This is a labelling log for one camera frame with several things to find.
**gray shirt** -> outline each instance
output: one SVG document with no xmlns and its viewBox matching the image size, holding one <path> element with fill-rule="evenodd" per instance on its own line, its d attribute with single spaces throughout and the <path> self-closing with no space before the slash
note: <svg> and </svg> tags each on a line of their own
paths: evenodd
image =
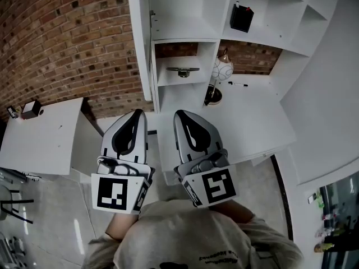
<svg viewBox="0 0 359 269">
<path fill-rule="evenodd" d="M 141 210 L 118 242 L 108 235 L 89 243 L 83 269 L 297 268 L 298 247 L 254 217 L 247 224 L 190 201 L 159 201 Z"/>
</svg>

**brick wall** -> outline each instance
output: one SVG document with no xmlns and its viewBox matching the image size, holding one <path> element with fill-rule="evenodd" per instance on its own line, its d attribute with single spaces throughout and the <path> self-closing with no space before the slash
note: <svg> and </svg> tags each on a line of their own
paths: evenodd
<svg viewBox="0 0 359 269">
<path fill-rule="evenodd" d="M 198 43 L 180 42 L 155 44 L 156 58 L 196 56 Z"/>
<path fill-rule="evenodd" d="M 228 48 L 234 74 L 269 75 L 282 49 L 242 41 L 221 40 L 218 55 Z"/>
<path fill-rule="evenodd" d="M 198 43 L 156 44 L 157 58 L 197 55 Z M 217 55 L 228 48 L 234 74 L 269 75 L 282 49 L 242 41 L 221 40 Z"/>
<path fill-rule="evenodd" d="M 88 97 L 94 117 L 153 110 L 142 93 L 128 0 L 0 0 L 6 108 Z"/>
</svg>

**chair leg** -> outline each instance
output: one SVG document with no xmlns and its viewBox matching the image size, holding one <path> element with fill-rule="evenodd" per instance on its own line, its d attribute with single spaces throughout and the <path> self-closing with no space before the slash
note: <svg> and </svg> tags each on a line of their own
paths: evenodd
<svg viewBox="0 0 359 269">
<path fill-rule="evenodd" d="M 12 200 L 12 201 L 2 201 L 2 204 L 19 204 L 19 203 L 33 203 L 34 200 Z"/>
<path fill-rule="evenodd" d="M 13 217 L 20 219 L 22 221 L 26 221 L 30 224 L 33 224 L 33 222 L 31 220 L 25 219 L 25 218 L 21 217 L 20 215 L 14 214 L 12 211 L 9 211 L 3 207 L 4 204 L 19 204 L 19 203 L 33 203 L 33 202 L 34 202 L 34 200 L 0 201 L 0 210 L 2 210 L 3 212 L 5 212 L 9 215 L 12 215 Z"/>
</svg>

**black stand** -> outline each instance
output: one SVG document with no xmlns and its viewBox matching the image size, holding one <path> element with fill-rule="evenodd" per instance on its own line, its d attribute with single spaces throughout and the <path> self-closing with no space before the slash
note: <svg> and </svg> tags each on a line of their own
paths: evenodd
<svg viewBox="0 0 359 269">
<path fill-rule="evenodd" d="M 20 191 L 10 191 L 10 192 L 11 193 L 19 193 Z M 14 212 L 18 213 L 19 212 L 18 210 L 13 208 L 12 211 L 9 211 L 8 209 L 3 207 L 3 205 L 5 205 L 5 204 L 11 204 L 12 205 L 12 204 L 33 203 L 33 202 L 34 202 L 34 200 L 16 200 L 16 201 L 15 200 L 9 200 L 9 201 L 1 200 L 0 201 L 0 210 L 7 213 L 7 214 L 9 214 L 9 215 L 12 215 L 13 217 L 16 217 L 16 218 L 20 219 L 22 221 L 26 221 L 26 222 L 28 222 L 30 224 L 33 224 L 32 221 L 30 221 L 28 219 L 25 219 L 25 218 L 21 217 L 20 215 L 17 215 L 17 214 L 14 213 Z"/>
</svg>

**black box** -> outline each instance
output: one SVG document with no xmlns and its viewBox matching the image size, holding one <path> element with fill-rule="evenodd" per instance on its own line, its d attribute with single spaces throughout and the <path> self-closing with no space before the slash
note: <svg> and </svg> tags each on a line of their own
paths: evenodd
<svg viewBox="0 0 359 269">
<path fill-rule="evenodd" d="M 39 115 L 41 104 L 38 100 L 31 101 L 24 106 L 21 117 L 23 119 L 36 118 Z"/>
<path fill-rule="evenodd" d="M 248 33 L 254 12 L 249 7 L 233 5 L 231 15 L 231 28 Z"/>
</svg>

